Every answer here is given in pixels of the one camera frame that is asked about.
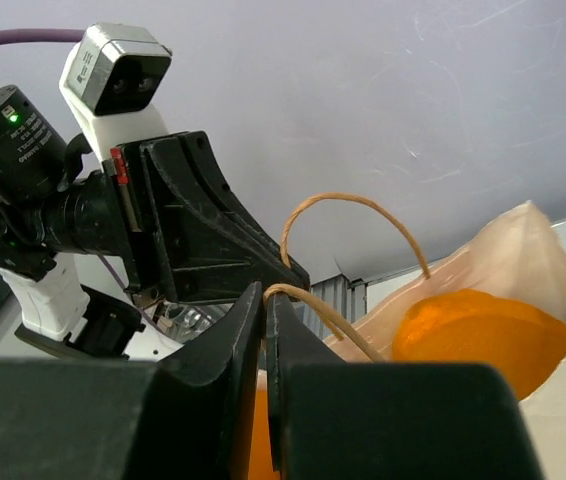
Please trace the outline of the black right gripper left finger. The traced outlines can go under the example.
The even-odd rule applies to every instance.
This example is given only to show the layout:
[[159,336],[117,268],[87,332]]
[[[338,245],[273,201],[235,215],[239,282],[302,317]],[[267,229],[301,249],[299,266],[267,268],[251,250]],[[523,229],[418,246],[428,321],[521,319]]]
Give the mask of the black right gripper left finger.
[[262,294],[158,362],[0,359],[0,479],[246,478]]

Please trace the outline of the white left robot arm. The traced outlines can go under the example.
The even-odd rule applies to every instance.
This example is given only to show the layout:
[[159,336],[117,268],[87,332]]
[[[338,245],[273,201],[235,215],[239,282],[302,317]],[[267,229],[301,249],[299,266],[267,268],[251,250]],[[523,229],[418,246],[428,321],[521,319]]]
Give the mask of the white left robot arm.
[[[69,353],[0,361],[0,479],[244,479],[262,296],[308,273],[280,259],[207,135],[169,133],[150,93],[66,100],[70,142],[0,88],[0,275],[24,325]],[[229,311],[136,361],[139,313],[82,285],[77,254],[121,258],[130,295]]]

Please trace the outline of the long scored baguette loaf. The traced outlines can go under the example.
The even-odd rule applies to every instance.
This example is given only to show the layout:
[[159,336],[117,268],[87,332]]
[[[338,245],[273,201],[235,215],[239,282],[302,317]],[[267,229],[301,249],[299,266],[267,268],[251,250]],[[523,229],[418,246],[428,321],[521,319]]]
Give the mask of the long scored baguette loaf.
[[248,468],[249,480],[280,480],[274,470],[268,423],[267,390],[258,388],[255,396],[251,447]]

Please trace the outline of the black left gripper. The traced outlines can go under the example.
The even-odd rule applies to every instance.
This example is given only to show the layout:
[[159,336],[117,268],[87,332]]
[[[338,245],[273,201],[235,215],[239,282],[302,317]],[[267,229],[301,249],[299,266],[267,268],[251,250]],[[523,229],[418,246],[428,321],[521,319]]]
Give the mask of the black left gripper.
[[119,144],[105,166],[128,294],[206,305],[232,303],[254,281],[309,288],[234,195],[205,132]]

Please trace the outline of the beige paper bag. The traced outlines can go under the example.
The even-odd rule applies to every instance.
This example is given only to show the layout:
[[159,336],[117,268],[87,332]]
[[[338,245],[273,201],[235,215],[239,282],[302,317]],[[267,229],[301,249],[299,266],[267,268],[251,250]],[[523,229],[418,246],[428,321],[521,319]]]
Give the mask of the beige paper bag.
[[284,479],[566,479],[566,251],[530,202],[356,322],[270,286],[269,419]]

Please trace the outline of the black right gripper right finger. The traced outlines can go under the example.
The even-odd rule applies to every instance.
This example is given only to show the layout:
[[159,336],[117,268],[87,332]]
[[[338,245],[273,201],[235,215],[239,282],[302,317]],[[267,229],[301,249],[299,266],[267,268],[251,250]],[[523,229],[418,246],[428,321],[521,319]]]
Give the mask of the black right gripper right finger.
[[539,479],[503,377],[482,364],[348,363],[266,307],[272,461],[285,479]]

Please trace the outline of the round smooth bun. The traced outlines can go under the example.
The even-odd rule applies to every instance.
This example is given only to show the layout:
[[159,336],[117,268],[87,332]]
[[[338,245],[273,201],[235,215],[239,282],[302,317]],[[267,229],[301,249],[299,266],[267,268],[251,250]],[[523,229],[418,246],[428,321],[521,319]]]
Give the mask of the round smooth bun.
[[405,313],[392,342],[399,362],[486,363],[523,400],[566,356],[566,324],[518,300],[463,289]]

